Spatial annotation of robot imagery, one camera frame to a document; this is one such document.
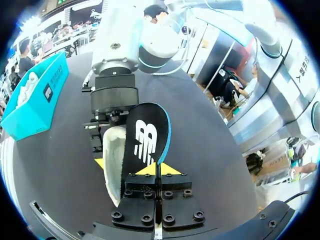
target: black cable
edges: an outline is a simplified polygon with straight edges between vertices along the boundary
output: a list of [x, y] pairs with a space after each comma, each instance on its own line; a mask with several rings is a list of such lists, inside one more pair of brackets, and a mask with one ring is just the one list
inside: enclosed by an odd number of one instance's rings
[[287, 204], [288, 202], [290, 202], [291, 200], [301, 196], [301, 195], [305, 195], [305, 194], [309, 194], [310, 191], [302, 191], [302, 192], [299, 192], [297, 193], [296, 195], [293, 195], [292, 197], [290, 197], [288, 200], [286, 200], [284, 203]]

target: label on box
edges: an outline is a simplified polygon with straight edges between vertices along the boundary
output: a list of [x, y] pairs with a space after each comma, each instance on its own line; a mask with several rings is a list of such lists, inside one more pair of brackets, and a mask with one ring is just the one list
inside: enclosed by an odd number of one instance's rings
[[45, 86], [45, 88], [43, 90], [43, 94], [44, 94], [46, 100], [48, 101], [48, 103], [50, 103], [52, 95], [54, 93], [52, 92], [52, 89], [51, 89], [49, 83], [46, 84], [46, 86]]

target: black shirt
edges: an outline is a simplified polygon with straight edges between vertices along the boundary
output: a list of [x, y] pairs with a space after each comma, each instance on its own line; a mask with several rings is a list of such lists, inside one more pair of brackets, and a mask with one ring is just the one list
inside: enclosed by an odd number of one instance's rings
[[20, 59], [19, 62], [19, 76], [22, 78], [26, 72], [32, 68], [35, 65], [35, 63], [30, 59], [30, 57], [23, 57]]

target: white shoe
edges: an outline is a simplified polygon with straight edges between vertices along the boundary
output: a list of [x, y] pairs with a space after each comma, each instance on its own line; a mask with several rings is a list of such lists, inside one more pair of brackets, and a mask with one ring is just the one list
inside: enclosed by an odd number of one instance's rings
[[125, 154], [126, 129], [109, 128], [103, 135], [103, 172], [106, 189], [113, 204], [118, 207], [121, 199], [121, 174]]

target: blue stripe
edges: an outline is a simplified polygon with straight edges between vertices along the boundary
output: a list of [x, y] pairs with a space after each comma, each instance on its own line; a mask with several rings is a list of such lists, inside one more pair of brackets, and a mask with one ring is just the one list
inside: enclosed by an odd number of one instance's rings
[[139, 57], [139, 61], [140, 61], [143, 65], [145, 65], [145, 66], [147, 66], [147, 67], [149, 67], [149, 68], [152, 68], [152, 69], [160, 69], [160, 68], [162, 68], [164, 65], [166, 65], [166, 64], [163, 64], [163, 65], [161, 65], [161, 66], [151, 66], [151, 65], [146, 64], [144, 61], [142, 61], [140, 57]]
[[168, 137], [167, 137], [167, 140], [166, 140], [166, 144], [165, 144], [165, 147], [164, 147], [164, 150], [158, 160], [158, 165], [160, 165], [161, 163], [163, 163], [165, 161], [165, 158], [167, 156], [167, 153], [168, 153], [168, 149], [169, 149], [169, 145], [170, 145], [170, 139], [171, 139], [171, 123], [170, 123], [170, 118], [169, 118], [169, 115], [167, 113], [167, 111], [162, 107], [160, 106], [159, 104], [157, 104], [160, 108], [162, 108], [162, 110], [165, 112], [165, 115], [166, 115], [166, 118], [168, 120]]

